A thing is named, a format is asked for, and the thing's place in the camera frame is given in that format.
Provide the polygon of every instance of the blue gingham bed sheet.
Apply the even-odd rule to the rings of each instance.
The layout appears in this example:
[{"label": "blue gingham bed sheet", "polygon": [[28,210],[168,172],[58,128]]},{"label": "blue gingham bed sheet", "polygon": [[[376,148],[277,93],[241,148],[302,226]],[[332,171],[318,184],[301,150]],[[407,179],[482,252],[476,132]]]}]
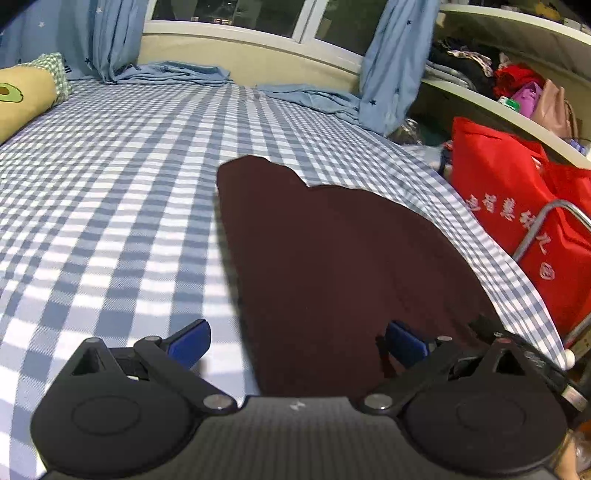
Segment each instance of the blue gingham bed sheet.
[{"label": "blue gingham bed sheet", "polygon": [[218,166],[241,155],[422,214],[466,258],[505,325],[564,366],[532,284],[454,190],[400,147],[236,85],[75,87],[0,147],[1,479],[43,472],[31,414],[89,336],[129,346],[204,317],[213,335],[204,377],[239,400],[256,393],[215,186]]}]

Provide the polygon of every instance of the green gingham pillow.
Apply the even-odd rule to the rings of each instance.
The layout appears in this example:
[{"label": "green gingham pillow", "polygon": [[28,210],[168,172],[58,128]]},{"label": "green gingham pillow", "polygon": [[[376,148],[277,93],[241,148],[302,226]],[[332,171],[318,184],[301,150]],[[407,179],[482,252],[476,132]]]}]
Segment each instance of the green gingham pillow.
[{"label": "green gingham pillow", "polygon": [[72,94],[72,86],[66,78],[66,71],[64,70],[64,62],[61,58],[61,53],[42,54],[39,58],[28,63],[21,63],[21,66],[36,67],[38,69],[47,70],[51,73],[53,81],[56,84],[56,101],[52,106],[68,100]]}]

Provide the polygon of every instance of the red clothing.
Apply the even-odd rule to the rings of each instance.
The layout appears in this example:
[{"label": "red clothing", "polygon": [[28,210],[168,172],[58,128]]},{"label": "red clothing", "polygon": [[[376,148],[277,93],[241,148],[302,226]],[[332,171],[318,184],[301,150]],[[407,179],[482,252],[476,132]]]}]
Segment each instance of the red clothing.
[{"label": "red clothing", "polygon": [[364,190],[307,187],[244,157],[219,167],[221,218],[261,393],[358,397],[391,375],[376,338],[402,320],[425,338],[480,342],[500,322],[468,263],[418,213]]},{"label": "red clothing", "polygon": [[539,73],[533,71],[526,64],[509,65],[495,72],[496,86],[492,89],[495,97],[511,98],[521,87],[529,82],[536,82],[544,88],[545,79]]}]

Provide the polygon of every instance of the pink purple bag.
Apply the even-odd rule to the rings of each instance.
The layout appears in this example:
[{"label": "pink purple bag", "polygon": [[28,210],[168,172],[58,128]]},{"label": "pink purple bag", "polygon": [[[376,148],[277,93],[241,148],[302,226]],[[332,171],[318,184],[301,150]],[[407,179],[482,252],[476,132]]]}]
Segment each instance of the pink purple bag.
[{"label": "pink purple bag", "polygon": [[536,105],[542,95],[542,88],[536,82],[526,83],[514,96],[511,97],[515,100],[521,108],[519,112],[521,115],[531,118],[534,113]]}]

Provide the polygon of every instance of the window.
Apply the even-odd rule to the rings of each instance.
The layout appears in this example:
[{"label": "window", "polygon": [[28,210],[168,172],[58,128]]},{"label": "window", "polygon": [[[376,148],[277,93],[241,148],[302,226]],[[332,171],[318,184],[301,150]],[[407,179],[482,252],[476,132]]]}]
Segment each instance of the window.
[{"label": "window", "polygon": [[292,51],[357,73],[387,0],[148,0],[146,33]]},{"label": "window", "polygon": [[158,0],[153,20],[182,20],[293,35],[304,0]]},{"label": "window", "polygon": [[387,0],[329,0],[316,38],[365,55]]}]

